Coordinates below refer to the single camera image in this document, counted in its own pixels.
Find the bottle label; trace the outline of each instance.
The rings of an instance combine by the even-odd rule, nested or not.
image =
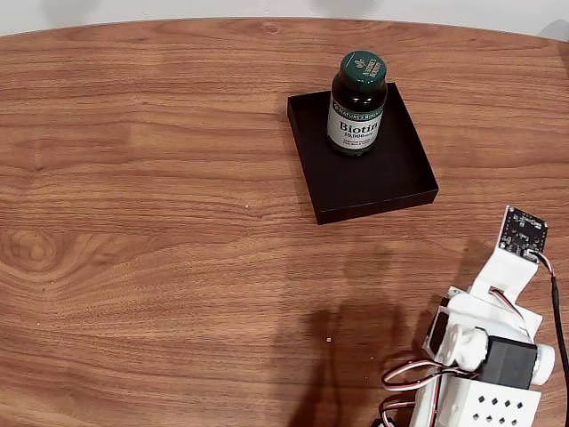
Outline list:
[[[373,144],[380,130],[383,108],[356,113],[343,108],[330,97],[328,136],[344,149],[365,149]]]

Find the square black tray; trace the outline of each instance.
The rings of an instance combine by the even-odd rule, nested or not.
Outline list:
[[[326,136],[330,92],[288,99],[302,170],[318,224],[432,203],[437,180],[395,83],[374,148],[361,157],[336,152]]]

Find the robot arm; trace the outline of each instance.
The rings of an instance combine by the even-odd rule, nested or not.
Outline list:
[[[516,300],[540,261],[554,277],[542,255],[546,236],[544,221],[507,206],[493,254],[472,286],[451,287],[439,306],[423,344],[429,359],[384,375],[389,391],[417,390],[414,402],[400,404],[414,407],[411,427],[531,427],[541,393],[530,385],[549,379],[555,350],[534,342],[541,316]],[[420,380],[393,383],[425,366],[430,370]],[[393,425],[386,413],[398,408],[382,406],[377,425]]]

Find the white wall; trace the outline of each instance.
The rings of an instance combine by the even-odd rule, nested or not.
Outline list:
[[[569,40],[569,0],[0,0],[0,35],[123,20],[226,16],[409,20]]]

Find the wood grain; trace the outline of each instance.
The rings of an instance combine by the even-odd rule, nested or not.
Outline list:
[[[354,48],[386,59],[441,190],[318,227],[286,98]],[[568,74],[569,44],[389,22],[0,38],[0,425],[368,425],[504,205],[549,222],[569,283]],[[522,303],[554,343],[548,289]],[[541,390],[535,425],[561,425],[559,364]]]

